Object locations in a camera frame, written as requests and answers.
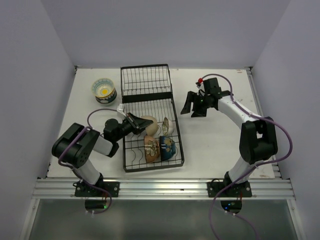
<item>bowl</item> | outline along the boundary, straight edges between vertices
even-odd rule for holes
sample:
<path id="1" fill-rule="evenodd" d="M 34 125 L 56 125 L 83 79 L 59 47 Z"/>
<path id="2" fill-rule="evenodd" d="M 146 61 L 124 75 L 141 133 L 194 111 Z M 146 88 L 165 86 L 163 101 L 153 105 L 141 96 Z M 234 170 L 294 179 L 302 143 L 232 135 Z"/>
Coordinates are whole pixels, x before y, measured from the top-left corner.
<path id="1" fill-rule="evenodd" d="M 114 82 L 109 78 L 100 78 L 96 80 L 91 91 L 98 103 L 110 105 L 117 97 L 117 91 Z"/>
<path id="2" fill-rule="evenodd" d="M 177 153 L 176 143 L 171 138 L 160 136 L 159 144 L 161 162 L 168 161 Z"/>
<path id="3" fill-rule="evenodd" d="M 171 135 L 175 130 L 175 125 L 174 123 L 169 120 L 167 117 L 163 119 L 162 123 L 162 131 L 164 136 Z"/>
<path id="4" fill-rule="evenodd" d="M 153 136 L 157 133 L 159 127 L 157 123 L 157 119 L 155 119 L 153 116 L 141 116 L 142 119 L 146 120 L 152 120 L 153 123 L 145 128 L 146 134 L 148 136 Z"/>

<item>metal frame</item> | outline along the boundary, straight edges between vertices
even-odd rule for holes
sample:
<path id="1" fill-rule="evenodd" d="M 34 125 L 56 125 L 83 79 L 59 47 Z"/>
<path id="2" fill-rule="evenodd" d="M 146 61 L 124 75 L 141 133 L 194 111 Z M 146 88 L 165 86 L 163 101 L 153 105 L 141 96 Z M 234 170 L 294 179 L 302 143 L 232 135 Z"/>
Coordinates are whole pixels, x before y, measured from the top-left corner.
<path id="1" fill-rule="evenodd" d="M 300 215 L 297 210 L 296 200 L 288 199 L 286 202 L 289 207 L 291 219 L 292 219 L 294 229 L 295 229 L 295 232 L 296 232 L 298 239 L 299 240 L 306 240 L 307 236 L 305 234 L 304 228 L 302 226 L 302 221 L 301 221 Z"/>
<path id="2" fill-rule="evenodd" d="M 254 85 L 251 68 L 245 68 L 253 93 L 258 114 L 263 115 L 257 91 Z M 279 166 L 272 165 L 274 179 L 250 179 L 252 197 L 245 200 L 287 200 L 291 219 L 299 240 L 305 240 L 306 235 L 299 217 L 295 195 L 290 180 L 281 178 Z M 106 182 L 120 182 L 120 200 L 212 200 L 208 197 L 207 182 L 212 179 L 159 179 L 159 178 L 114 178 Z M 38 179 L 33 191 L 24 226 L 20 235 L 21 240 L 29 238 L 39 202 L 41 199 L 84 199 L 75 197 L 73 183 L 77 178 L 46 178 Z"/>
<path id="3" fill-rule="evenodd" d="M 209 200 L 207 182 L 212 179 L 105 179 L 120 182 L 117 199 L 121 200 Z M 33 198 L 36 199 L 85 199 L 75 197 L 73 183 L 77 178 L 39 179 Z M 294 200 L 290 180 L 251 179 L 252 197 L 246 200 Z"/>
<path id="4" fill-rule="evenodd" d="M 20 234 L 20 240 L 28 240 L 31 234 L 32 227 L 34 225 L 34 221 L 37 215 L 38 207 L 39 207 L 40 199 L 33 198 L 31 199 L 28 212 L 26 214 L 23 228 Z"/>

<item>black wire rack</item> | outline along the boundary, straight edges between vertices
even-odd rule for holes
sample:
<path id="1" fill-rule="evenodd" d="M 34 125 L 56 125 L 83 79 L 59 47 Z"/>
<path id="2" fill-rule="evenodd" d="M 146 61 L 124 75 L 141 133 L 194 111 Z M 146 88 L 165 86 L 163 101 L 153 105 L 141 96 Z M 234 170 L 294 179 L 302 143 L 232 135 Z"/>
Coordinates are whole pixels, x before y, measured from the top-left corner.
<path id="1" fill-rule="evenodd" d="M 157 141 L 163 135 L 162 123 L 167 117 L 174 131 L 167 137 L 175 142 L 176 153 L 167 160 L 160 157 L 146 162 L 144 135 L 133 133 L 123 138 L 123 169 L 127 173 L 181 167 L 185 162 L 177 112 L 173 98 L 169 66 L 167 64 L 121 67 L 122 103 L 126 112 L 137 117 L 153 116 L 158 124 Z"/>

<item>purple cable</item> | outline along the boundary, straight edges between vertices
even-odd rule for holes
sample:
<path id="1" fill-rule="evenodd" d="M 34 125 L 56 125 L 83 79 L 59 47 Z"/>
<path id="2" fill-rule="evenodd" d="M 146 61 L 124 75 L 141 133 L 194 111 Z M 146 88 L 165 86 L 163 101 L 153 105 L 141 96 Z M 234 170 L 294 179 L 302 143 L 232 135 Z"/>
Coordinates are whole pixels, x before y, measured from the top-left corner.
<path id="1" fill-rule="evenodd" d="M 99 112 L 99 111 L 102 111 L 102 110 L 108 110 L 108 111 L 113 111 L 113 112 L 116 112 L 116 111 L 117 111 L 117 110 L 112 109 L 112 108 L 100 108 L 100 109 L 97 109 L 97 110 L 92 111 L 92 112 L 88 115 L 88 117 L 86 118 L 86 123 L 88 124 L 88 126 L 89 126 L 90 128 L 93 129 L 93 127 L 91 126 L 91 124 L 90 124 L 90 122 L 89 122 L 89 118 L 91 117 L 92 114 L 94 114 L 94 113 L 96 113 L 96 112 Z"/>
<path id="2" fill-rule="evenodd" d="M 212 223 L 212 210 L 213 210 L 213 207 L 214 207 L 214 205 L 215 205 L 215 202 L 216 202 L 217 198 L 220 196 L 221 193 L 223 193 L 225 190 L 227 190 L 228 188 L 230 188 L 230 187 L 232 187 L 233 185 L 235 185 L 239 180 L 241 180 L 241 179 L 243 179 L 244 177 L 246 177 L 247 175 L 251 174 L 257 167 L 262 166 L 262 165 L 266 165 L 266 164 L 271 164 L 271 163 L 278 163 L 278 162 L 280 162 L 280 161 L 283 161 L 283 160 L 287 159 L 287 158 L 290 156 L 290 154 L 292 153 L 292 150 L 293 150 L 293 142 L 292 142 L 292 139 L 291 139 L 288 131 L 287 131 L 283 126 L 281 126 L 281 125 L 278 124 L 277 122 L 272 121 L 272 120 L 270 120 L 270 119 L 268 119 L 268 118 L 264 118 L 264 117 L 261 117 L 261 116 L 256 116 L 256 115 L 254 115 L 254 114 L 251 114 L 250 112 L 248 112 L 247 110 L 245 110 L 237 101 L 235 101 L 234 96 L 233 96 L 232 84 L 231 84 L 231 82 L 230 82 L 230 80 L 229 80 L 228 78 L 226 78 L 225 76 L 220 75 L 220 74 L 210 73 L 210 74 L 207 74 L 207 75 L 203 76 L 202 79 L 204 79 L 204 78 L 206 78 L 206 77 L 208 77 L 208 76 L 217 76 L 217 77 L 221 77 L 221 78 L 223 78 L 224 80 L 226 80 L 226 81 L 228 82 L 229 86 L 230 86 L 230 98 L 231 98 L 232 102 L 233 102 L 242 112 L 244 112 L 245 114 L 251 116 L 251 117 L 254 118 L 254 119 L 263 120 L 263 121 L 266 121 L 266 122 L 268 122 L 268 123 L 271 123 L 271 124 L 277 126 L 278 128 L 280 128 L 280 129 L 284 132 L 284 134 L 286 135 L 286 137 L 288 138 L 288 141 L 289 141 L 289 151 L 288 151 L 288 153 L 287 153 L 285 156 L 280 157 L 279 159 L 275 159 L 275 160 L 271 160 L 271 161 L 267 161 L 267 162 L 257 163 L 255 166 L 253 166 L 251 169 L 249 169 L 247 172 L 245 172 L 243 175 L 241 175 L 239 178 L 237 178 L 237 179 L 236 179 L 235 181 L 233 181 L 231 184 L 229 184 L 229 185 L 227 185 L 226 187 L 224 187 L 223 189 L 221 189 L 221 190 L 215 195 L 215 197 L 214 197 L 214 199 L 213 199 L 213 201 L 212 201 L 212 204 L 211 204 L 211 206 L 210 206 L 210 210 L 209 210 L 209 222 L 210 222 L 210 227 L 211 227 L 211 229 L 212 229 L 212 232 L 213 232 L 214 236 L 215 236 L 218 240 L 220 240 L 221 238 L 220 238 L 220 237 L 218 236 L 218 234 L 216 233 L 216 231 L 215 231 L 215 229 L 214 229 L 214 225 L 213 225 L 213 223 Z M 235 216 L 238 217 L 238 218 L 240 218 L 240 219 L 242 219 L 242 220 L 244 220 L 245 222 L 247 222 L 247 223 L 252 227 L 252 229 L 253 229 L 253 231 L 254 231 L 255 239 L 256 239 L 256 240 L 259 240 L 259 239 L 260 239 L 257 230 L 255 229 L 254 225 L 253 225 L 250 221 L 248 221 L 247 219 L 245 219 L 243 216 L 240 216 L 240 215 L 237 215 L 237 214 L 236 214 Z"/>
<path id="3" fill-rule="evenodd" d="M 100 187 L 97 187 L 97 186 L 95 186 L 95 185 L 92 185 L 91 183 L 89 183 L 89 182 L 87 182 L 86 180 L 84 180 L 80 175 L 78 175 L 78 173 L 76 172 L 74 166 L 62 163 L 62 160 L 63 160 L 63 158 L 65 157 L 65 155 L 67 154 L 67 152 L 69 151 L 69 149 L 70 149 L 74 144 L 76 144 L 76 143 L 78 142 L 78 140 L 81 138 L 81 136 L 82 136 L 87 130 L 90 130 L 90 129 L 92 129 L 90 126 L 86 126 L 84 129 L 82 129 L 81 132 L 79 132 L 79 134 L 74 138 L 74 140 L 69 144 L 69 146 L 67 146 L 67 147 L 65 148 L 65 150 L 62 152 L 62 154 L 59 156 L 59 158 L 58 158 L 58 164 L 59 164 L 60 166 L 70 168 L 70 169 L 73 171 L 74 175 L 76 175 L 80 180 L 83 180 L 83 182 L 84 182 L 86 185 L 88 185 L 89 187 L 91 187 L 91 188 L 93 188 L 93 189 L 96 189 L 96 190 L 99 190 L 99 191 L 101 191 L 101 192 L 104 192 L 104 193 L 106 193 L 106 194 L 109 196 L 110 202 L 109 202 L 108 206 L 107 206 L 105 209 L 103 209 L 102 211 L 92 212 L 92 213 L 94 213 L 94 214 L 101 214 L 101 213 L 104 213 L 105 211 L 107 211 L 107 210 L 110 208 L 111 203 L 112 203 L 112 196 L 111 196 L 111 194 L 110 194 L 107 190 L 105 190 L 105 189 L 103 189 L 103 188 L 100 188 Z"/>

